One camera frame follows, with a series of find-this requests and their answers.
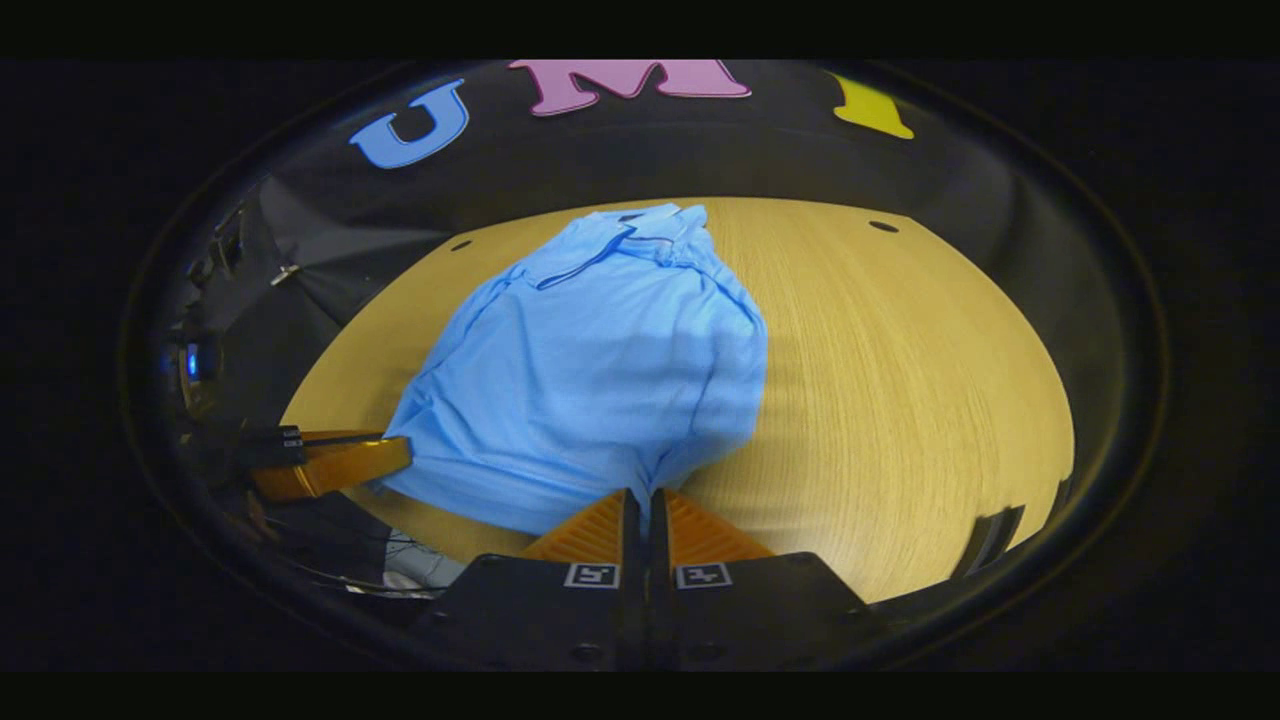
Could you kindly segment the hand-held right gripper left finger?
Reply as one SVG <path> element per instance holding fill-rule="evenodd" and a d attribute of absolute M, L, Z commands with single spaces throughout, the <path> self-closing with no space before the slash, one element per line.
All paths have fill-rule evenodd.
<path fill-rule="evenodd" d="M 477 556 L 410 634 L 442 662 L 484 671 L 643 665 L 639 503 L 622 491 L 544 537 L 539 556 Z"/>

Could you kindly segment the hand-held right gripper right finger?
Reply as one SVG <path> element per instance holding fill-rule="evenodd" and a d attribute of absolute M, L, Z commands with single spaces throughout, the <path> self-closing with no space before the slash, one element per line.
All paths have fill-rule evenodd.
<path fill-rule="evenodd" d="M 646 538 L 649 669 L 824 671 L 883 639 L 883 618 L 817 553 L 774 553 L 682 495 L 655 493 Z"/>

